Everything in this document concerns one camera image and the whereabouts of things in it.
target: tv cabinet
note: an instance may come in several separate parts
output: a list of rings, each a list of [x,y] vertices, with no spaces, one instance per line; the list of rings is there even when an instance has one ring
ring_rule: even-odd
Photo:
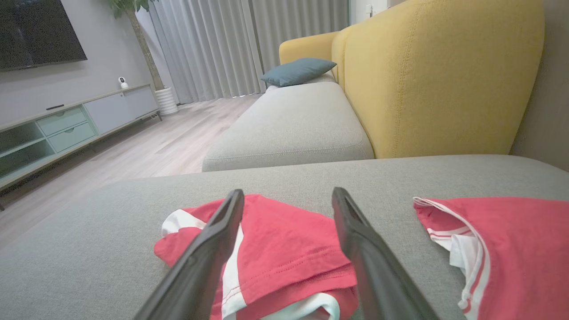
[[[1,126],[0,191],[153,114],[160,116],[154,93],[140,85]]]

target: television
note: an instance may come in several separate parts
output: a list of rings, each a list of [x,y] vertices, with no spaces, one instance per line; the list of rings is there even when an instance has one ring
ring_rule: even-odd
[[[0,70],[87,60],[60,0],[0,0]]]

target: open shelf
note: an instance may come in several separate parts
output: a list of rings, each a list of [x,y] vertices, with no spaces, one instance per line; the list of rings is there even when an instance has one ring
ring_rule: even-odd
[[[0,184],[18,178],[50,161],[54,156],[47,140],[32,143],[0,158]]]
[[[44,139],[43,133],[35,122],[0,132],[0,158],[25,149]]]

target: drawer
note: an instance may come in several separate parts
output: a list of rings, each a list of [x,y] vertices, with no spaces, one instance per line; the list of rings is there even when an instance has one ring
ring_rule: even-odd
[[[88,122],[73,127],[69,130],[63,131],[62,133],[56,134],[55,136],[49,138],[51,145],[55,149],[55,152],[61,152],[69,147],[75,146],[81,141],[85,141],[90,137],[93,137],[95,133]]]
[[[58,131],[71,128],[86,120],[81,107],[78,106],[77,108],[65,110],[52,116],[39,119],[38,125],[43,133],[48,136]]]

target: white ribbed pot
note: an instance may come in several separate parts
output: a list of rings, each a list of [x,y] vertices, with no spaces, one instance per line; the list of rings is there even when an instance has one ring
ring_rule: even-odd
[[[158,100],[158,108],[160,108],[161,116],[178,112],[178,106],[176,105],[176,101],[174,101],[172,88],[156,91],[156,99]]]

